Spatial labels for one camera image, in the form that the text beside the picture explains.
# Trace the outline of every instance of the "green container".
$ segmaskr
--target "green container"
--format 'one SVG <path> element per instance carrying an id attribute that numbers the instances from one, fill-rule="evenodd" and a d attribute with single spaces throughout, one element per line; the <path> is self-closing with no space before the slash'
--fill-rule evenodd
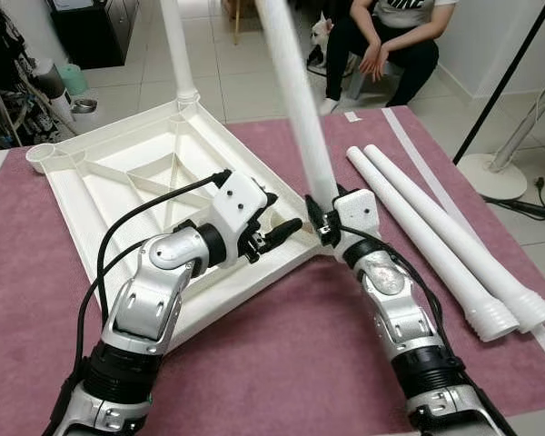
<path id="1" fill-rule="evenodd" d="M 68 64 L 57 69 L 70 95 L 79 95 L 89 89 L 83 72 L 77 65 Z"/>

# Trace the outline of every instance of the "person's hand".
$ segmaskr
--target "person's hand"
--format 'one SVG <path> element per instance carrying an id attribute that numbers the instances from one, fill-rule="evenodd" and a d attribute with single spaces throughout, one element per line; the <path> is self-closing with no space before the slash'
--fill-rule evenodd
<path id="1" fill-rule="evenodd" d="M 385 72 L 385 62 L 388 60 L 389 56 L 390 56 L 390 50 L 388 49 L 388 45 L 386 44 L 382 45 L 380 48 L 380 53 L 378 54 L 378 57 L 372 68 L 373 82 L 377 82 L 382 79 Z"/>
<path id="2" fill-rule="evenodd" d="M 382 44 L 378 41 L 377 43 L 371 43 L 370 46 L 367 47 L 360 63 L 360 72 L 362 74 L 369 74 L 373 70 L 375 63 L 378 60 L 381 46 Z"/>

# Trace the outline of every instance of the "cabinet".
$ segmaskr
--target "cabinet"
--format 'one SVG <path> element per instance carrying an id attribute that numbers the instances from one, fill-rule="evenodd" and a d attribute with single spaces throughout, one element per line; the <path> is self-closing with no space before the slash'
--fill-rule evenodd
<path id="1" fill-rule="evenodd" d="M 71 62 L 102 68 L 125 64 L 138 6 L 138 0 L 95 0 L 82 9 L 52 9 L 51 16 Z"/>

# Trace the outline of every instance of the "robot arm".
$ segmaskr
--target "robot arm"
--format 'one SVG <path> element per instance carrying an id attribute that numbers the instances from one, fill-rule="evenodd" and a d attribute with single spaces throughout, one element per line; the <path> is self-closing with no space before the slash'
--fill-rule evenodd
<path id="1" fill-rule="evenodd" d="M 328 213 L 307 197 L 309 215 L 322 243 L 333 246 L 337 260 L 347 263 L 362 284 L 383 349 L 406 396 L 412 426 L 428 436 L 514 435 L 468 377 L 443 330 L 436 330 L 414 300 L 413 279 L 424 283 L 414 278 L 411 265 L 395 262 L 400 255 L 380 240 L 373 193 L 340 191 Z M 441 325 L 441 318 L 436 323 Z"/>
<path id="2" fill-rule="evenodd" d="M 52 417 L 56 430 L 46 434 L 133 435 L 144 426 L 189 281 L 209 267 L 231 266 L 243 255 L 256 262 L 301 228 L 295 219 L 259 233 L 258 218 L 276 199 L 253 179 L 232 173 L 205 223 L 183 223 L 142 245 L 137 271 L 120 290 L 81 380 L 69 401 L 57 403 L 54 415 L 62 419 Z"/>

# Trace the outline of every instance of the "white t-shirt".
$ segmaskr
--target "white t-shirt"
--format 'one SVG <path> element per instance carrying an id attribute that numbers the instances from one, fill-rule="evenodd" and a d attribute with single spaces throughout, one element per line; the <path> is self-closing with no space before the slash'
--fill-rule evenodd
<path id="1" fill-rule="evenodd" d="M 405 29 L 425 25 L 434 6 L 453 5 L 459 0 L 378 0 L 374 13 L 388 27 Z"/>

